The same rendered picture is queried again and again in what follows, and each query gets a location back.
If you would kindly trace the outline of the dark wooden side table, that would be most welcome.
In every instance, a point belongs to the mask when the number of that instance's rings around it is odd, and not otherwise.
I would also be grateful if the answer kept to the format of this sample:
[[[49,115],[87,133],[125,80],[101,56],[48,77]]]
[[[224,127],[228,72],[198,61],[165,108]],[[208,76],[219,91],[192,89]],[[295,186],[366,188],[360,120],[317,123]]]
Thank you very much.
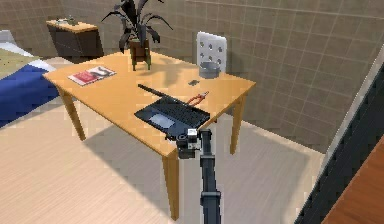
[[[79,22],[72,26],[57,20],[46,24],[59,57],[81,63],[104,55],[96,25]]]

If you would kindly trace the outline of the dark framed room door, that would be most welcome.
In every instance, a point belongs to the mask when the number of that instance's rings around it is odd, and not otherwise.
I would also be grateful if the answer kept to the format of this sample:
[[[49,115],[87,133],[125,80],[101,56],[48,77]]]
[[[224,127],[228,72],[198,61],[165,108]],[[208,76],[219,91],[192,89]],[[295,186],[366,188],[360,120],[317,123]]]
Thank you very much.
[[[294,224],[321,224],[384,134],[384,63]]]

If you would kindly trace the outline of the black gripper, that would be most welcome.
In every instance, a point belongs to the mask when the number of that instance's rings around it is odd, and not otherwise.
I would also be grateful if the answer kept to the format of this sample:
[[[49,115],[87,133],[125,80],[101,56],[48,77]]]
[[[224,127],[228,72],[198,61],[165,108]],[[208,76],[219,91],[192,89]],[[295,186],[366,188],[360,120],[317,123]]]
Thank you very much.
[[[190,159],[195,157],[197,143],[196,134],[180,134],[176,138],[178,157],[180,159]]]

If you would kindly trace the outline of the dark potted house plant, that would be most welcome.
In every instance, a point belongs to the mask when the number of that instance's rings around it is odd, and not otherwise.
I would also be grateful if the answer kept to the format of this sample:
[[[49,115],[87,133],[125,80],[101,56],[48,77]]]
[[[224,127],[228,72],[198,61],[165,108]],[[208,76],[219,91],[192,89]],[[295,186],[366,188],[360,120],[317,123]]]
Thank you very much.
[[[130,50],[133,70],[136,70],[138,62],[145,62],[147,68],[151,69],[151,50],[147,35],[152,37],[154,42],[160,42],[160,35],[149,25],[152,19],[163,21],[170,29],[170,24],[160,15],[153,13],[143,14],[142,10],[148,0],[139,0],[135,6],[134,0],[120,0],[111,12],[103,19],[104,21],[111,15],[117,16],[123,25],[123,34],[119,39],[119,49],[122,53],[126,49]]]

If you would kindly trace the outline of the black laptop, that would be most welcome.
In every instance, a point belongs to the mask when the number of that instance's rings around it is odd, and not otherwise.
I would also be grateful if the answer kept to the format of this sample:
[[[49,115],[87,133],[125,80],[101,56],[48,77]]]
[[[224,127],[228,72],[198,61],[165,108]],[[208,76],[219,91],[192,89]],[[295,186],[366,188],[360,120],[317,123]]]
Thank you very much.
[[[134,115],[165,133],[166,138],[171,141],[175,141],[181,134],[186,134],[188,129],[199,129],[210,119],[210,114],[206,111],[145,85],[139,84],[138,87],[159,96],[159,99]]]

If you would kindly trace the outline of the small green object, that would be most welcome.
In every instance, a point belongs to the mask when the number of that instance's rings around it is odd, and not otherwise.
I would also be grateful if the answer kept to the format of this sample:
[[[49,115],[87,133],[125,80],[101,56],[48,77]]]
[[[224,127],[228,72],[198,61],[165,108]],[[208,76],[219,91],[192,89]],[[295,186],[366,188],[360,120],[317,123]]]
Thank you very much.
[[[69,16],[68,18],[62,18],[62,19],[57,18],[56,23],[57,24],[68,24],[71,26],[76,26],[78,24],[78,22],[72,16]]]

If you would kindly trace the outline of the bed with blue blanket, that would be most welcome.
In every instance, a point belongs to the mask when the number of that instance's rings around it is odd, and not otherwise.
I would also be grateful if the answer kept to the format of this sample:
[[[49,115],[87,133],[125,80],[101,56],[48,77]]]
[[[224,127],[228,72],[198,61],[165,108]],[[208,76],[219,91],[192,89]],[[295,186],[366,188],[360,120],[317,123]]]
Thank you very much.
[[[16,45],[10,30],[0,31],[0,49],[31,59],[20,68],[0,78],[0,128],[28,114],[58,96],[56,87],[46,80],[45,73],[55,71],[48,63]]]

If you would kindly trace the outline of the red and white book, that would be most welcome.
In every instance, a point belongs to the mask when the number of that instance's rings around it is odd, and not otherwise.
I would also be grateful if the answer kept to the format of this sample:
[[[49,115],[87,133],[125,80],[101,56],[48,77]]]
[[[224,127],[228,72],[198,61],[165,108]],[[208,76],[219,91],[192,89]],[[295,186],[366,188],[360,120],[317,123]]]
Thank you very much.
[[[110,70],[103,66],[97,66],[76,74],[70,75],[69,79],[79,84],[80,86],[85,86],[96,81],[102,80],[104,78],[115,75],[116,72]]]

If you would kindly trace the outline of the light wooden table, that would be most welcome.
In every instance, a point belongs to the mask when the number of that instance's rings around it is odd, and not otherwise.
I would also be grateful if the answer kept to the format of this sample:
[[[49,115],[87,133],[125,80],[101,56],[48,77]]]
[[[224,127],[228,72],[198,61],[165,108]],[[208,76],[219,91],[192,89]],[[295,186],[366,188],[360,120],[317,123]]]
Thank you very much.
[[[116,74],[85,86],[80,86],[69,79],[72,74],[96,66],[107,67]],[[133,70],[130,54],[117,52],[57,69],[46,73],[44,77],[56,86],[80,140],[85,139],[85,134],[73,103],[75,99],[161,156],[170,216],[174,220],[179,218],[177,149],[165,139],[163,133],[134,115],[136,111],[157,100],[155,95],[139,88],[138,85],[145,85],[182,101],[208,91],[207,98],[198,105],[211,115],[206,125],[213,123],[232,107],[234,115],[231,153],[236,151],[247,94],[255,86],[253,81],[226,73],[220,74],[215,79],[203,79],[199,76],[197,65],[156,52],[151,54],[149,70],[141,64]],[[197,84],[189,85],[192,80],[197,80]]]

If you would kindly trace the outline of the white perforated chair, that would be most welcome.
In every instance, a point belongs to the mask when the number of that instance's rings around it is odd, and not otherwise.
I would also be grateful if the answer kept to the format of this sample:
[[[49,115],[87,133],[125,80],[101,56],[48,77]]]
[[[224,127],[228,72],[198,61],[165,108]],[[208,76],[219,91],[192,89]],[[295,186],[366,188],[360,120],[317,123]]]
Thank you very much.
[[[199,31],[196,43],[198,65],[212,61],[219,65],[221,72],[226,72],[227,39],[225,37]]]

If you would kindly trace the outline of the red handled pliers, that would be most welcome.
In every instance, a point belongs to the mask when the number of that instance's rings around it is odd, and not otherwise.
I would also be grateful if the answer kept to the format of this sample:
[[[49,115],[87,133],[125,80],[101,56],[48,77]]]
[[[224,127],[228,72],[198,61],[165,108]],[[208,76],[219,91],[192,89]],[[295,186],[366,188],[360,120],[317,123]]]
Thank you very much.
[[[201,94],[198,94],[192,98],[190,98],[187,103],[191,106],[195,106],[195,105],[198,105],[201,101],[203,101],[205,99],[205,97],[209,94],[208,91],[206,92],[203,92]]]

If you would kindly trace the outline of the grey round bowl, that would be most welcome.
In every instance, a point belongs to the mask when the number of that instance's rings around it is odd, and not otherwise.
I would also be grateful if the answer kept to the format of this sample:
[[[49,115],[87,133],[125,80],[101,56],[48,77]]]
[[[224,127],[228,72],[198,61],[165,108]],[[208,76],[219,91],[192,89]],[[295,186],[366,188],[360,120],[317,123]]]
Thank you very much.
[[[205,79],[214,79],[219,76],[220,66],[216,62],[201,62],[199,66],[199,76]]]

